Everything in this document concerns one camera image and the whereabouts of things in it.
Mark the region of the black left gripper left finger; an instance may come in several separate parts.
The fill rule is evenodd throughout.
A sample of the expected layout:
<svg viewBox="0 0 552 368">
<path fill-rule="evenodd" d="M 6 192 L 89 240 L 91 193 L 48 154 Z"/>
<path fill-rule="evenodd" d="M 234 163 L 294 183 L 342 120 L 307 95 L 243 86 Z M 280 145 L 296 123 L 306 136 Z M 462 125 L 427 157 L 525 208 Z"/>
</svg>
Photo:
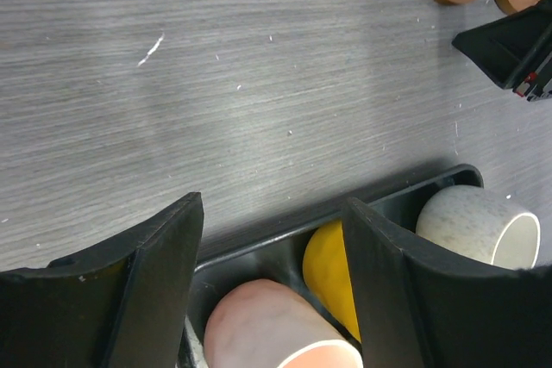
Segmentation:
<svg viewBox="0 0 552 368">
<path fill-rule="evenodd" d="M 4 367 L 174 367 L 204 225 L 192 192 L 43 268 L 1 275 Z"/>
</svg>

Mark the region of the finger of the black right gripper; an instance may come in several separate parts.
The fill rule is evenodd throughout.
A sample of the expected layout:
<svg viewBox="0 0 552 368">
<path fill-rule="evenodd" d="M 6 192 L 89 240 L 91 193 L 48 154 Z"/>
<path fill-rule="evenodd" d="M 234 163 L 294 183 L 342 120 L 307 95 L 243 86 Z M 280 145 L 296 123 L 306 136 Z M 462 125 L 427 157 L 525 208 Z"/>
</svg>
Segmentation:
<svg viewBox="0 0 552 368">
<path fill-rule="evenodd" d="M 499 88 L 511 89 L 551 52 L 551 0 L 460 32 L 452 46 Z"/>
</svg>

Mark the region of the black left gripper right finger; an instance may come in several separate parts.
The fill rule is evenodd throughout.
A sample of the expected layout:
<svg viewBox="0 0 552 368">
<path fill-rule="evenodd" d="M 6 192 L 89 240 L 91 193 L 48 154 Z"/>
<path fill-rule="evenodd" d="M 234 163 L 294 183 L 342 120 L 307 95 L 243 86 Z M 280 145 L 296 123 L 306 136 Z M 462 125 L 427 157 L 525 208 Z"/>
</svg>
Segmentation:
<svg viewBox="0 0 552 368">
<path fill-rule="evenodd" d="M 368 366 L 550 366 L 549 266 L 480 263 L 355 198 L 343 207 L 342 225 Z"/>
</svg>

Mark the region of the cream ceramic mug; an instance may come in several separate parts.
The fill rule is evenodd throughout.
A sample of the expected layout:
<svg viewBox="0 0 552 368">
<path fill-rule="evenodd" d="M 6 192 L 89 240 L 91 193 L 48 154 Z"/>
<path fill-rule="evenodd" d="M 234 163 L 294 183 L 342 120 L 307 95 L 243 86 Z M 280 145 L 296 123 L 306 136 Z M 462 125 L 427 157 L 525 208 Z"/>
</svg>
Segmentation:
<svg viewBox="0 0 552 368">
<path fill-rule="evenodd" d="M 423 206 L 416 234 L 451 252 L 511 270 L 534 267 L 541 244 L 541 224 L 534 213 L 470 185 L 437 192 Z"/>
</svg>

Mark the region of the pink ceramic mug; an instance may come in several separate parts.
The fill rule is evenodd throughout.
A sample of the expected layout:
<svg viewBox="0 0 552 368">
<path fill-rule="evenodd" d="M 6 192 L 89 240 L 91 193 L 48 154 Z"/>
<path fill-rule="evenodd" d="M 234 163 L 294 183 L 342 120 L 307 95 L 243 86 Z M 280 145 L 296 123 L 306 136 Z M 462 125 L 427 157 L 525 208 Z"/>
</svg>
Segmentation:
<svg viewBox="0 0 552 368">
<path fill-rule="evenodd" d="M 209 367 L 362 367 L 359 351 L 305 299 L 268 279 L 230 291 L 204 332 Z"/>
</svg>

